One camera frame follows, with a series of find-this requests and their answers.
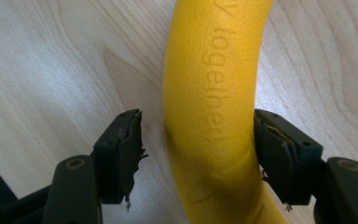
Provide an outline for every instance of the screw hole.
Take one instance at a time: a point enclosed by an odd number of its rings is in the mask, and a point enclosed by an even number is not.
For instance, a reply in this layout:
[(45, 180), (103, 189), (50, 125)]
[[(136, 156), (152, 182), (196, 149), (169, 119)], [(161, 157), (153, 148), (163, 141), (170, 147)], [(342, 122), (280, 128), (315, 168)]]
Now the screw hole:
[(303, 145), (304, 147), (310, 147), (310, 143), (309, 143), (309, 142), (303, 142), (302, 145)]
[(86, 163), (86, 161), (83, 159), (73, 159), (73, 160), (68, 161), (65, 165), (66, 165), (66, 168), (68, 168), (70, 170), (75, 170), (75, 169), (82, 167), (85, 163)]

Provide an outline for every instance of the wooden table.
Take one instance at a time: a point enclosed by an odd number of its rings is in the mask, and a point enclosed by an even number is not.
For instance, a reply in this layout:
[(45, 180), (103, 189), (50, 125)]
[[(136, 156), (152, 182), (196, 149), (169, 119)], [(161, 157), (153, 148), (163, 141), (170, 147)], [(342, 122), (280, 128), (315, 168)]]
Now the wooden table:
[[(90, 154), (125, 110), (144, 111), (149, 158), (105, 223), (186, 223), (161, 116), (173, 0), (0, 0), (0, 175), (18, 197), (45, 187), (59, 161)], [(260, 51), (256, 106), (358, 160), (358, 1), (276, 0)], [(312, 207), (284, 212), (313, 223)]]

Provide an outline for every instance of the light wood surface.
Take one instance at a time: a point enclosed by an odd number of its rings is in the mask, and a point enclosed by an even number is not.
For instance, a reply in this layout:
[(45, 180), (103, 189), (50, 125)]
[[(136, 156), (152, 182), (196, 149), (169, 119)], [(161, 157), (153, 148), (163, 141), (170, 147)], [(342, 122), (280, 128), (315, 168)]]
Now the light wood surface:
[[(166, 158), (164, 49), (174, 0), (0, 0), (0, 175), (18, 197), (48, 185), (59, 161), (90, 154), (113, 118), (144, 111), (132, 207), (105, 223), (187, 223)], [(276, 0), (260, 51), (256, 107), (358, 160), (358, 1)], [(312, 207), (284, 212), (313, 223)]]

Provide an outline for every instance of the wood grain surface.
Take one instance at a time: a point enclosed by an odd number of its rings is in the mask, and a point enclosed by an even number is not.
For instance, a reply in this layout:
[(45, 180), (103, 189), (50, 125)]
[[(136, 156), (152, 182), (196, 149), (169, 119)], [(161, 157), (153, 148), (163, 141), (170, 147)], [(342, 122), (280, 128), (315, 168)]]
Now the wood grain surface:
[[(0, 0), (0, 175), (18, 197), (50, 184), (59, 161), (90, 154), (113, 118), (144, 111), (149, 158), (129, 213), (105, 223), (187, 223), (166, 158), (164, 50), (174, 0)], [(256, 107), (358, 160), (358, 1), (276, 0), (260, 51)], [(314, 223), (312, 207), (284, 212)]]

